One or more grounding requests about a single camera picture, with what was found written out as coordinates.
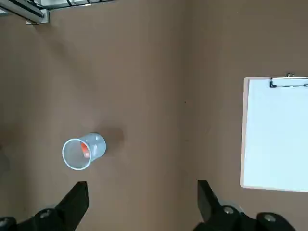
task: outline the orange object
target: orange object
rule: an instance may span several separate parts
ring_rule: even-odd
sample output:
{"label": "orange object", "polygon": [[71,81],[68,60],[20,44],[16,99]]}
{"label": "orange object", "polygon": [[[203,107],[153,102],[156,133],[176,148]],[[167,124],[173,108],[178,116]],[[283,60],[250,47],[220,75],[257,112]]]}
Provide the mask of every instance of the orange object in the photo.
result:
{"label": "orange object", "polygon": [[82,150],[85,158],[90,158],[90,152],[89,152],[87,146],[84,143],[81,143],[80,146],[81,146],[81,150]]}

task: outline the metal clip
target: metal clip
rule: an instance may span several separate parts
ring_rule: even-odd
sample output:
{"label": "metal clip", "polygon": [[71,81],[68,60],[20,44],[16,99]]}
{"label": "metal clip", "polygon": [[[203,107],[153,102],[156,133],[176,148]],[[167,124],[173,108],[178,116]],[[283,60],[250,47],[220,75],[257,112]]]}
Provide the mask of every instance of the metal clip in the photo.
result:
{"label": "metal clip", "polygon": [[288,84],[288,85],[276,85],[273,83],[274,80],[293,80],[293,79],[308,79],[308,77],[299,77],[296,76],[293,73],[287,73],[285,76],[283,77],[272,77],[269,80],[269,87],[270,88],[276,88],[276,87],[285,87],[285,88],[290,88],[290,87],[308,87],[308,83],[304,83],[304,84]]}

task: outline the white clipboard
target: white clipboard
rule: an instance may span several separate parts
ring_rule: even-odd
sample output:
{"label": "white clipboard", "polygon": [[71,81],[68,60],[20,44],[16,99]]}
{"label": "white clipboard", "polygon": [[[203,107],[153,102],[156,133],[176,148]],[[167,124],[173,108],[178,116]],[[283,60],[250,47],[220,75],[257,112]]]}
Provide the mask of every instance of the white clipboard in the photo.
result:
{"label": "white clipboard", "polygon": [[241,187],[308,192],[307,77],[244,79]]}

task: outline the clipboard clip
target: clipboard clip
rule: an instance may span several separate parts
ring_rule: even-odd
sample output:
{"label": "clipboard clip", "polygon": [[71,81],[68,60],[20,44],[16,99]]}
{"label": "clipboard clip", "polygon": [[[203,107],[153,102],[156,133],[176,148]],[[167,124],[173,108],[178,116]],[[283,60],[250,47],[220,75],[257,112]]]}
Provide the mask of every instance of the clipboard clip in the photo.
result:
{"label": "clipboard clip", "polygon": [[308,80],[308,77],[300,77],[300,76],[296,76],[293,73],[287,73],[285,76],[283,77],[272,77],[269,80],[269,87],[270,88],[277,88],[277,87],[284,87],[284,88],[292,88],[292,87],[308,87],[308,82],[303,83],[303,81],[301,82],[301,84],[287,84],[287,85],[277,85],[274,84],[275,80]]}

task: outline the clear plastic cup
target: clear plastic cup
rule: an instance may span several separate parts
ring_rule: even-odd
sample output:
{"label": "clear plastic cup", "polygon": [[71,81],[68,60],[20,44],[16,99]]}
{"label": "clear plastic cup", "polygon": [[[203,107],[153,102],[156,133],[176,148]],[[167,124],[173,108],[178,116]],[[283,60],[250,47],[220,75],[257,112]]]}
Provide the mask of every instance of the clear plastic cup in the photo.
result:
{"label": "clear plastic cup", "polygon": [[106,142],[104,138],[99,133],[92,132],[65,142],[62,148],[62,157],[71,169],[84,170],[105,152]]}

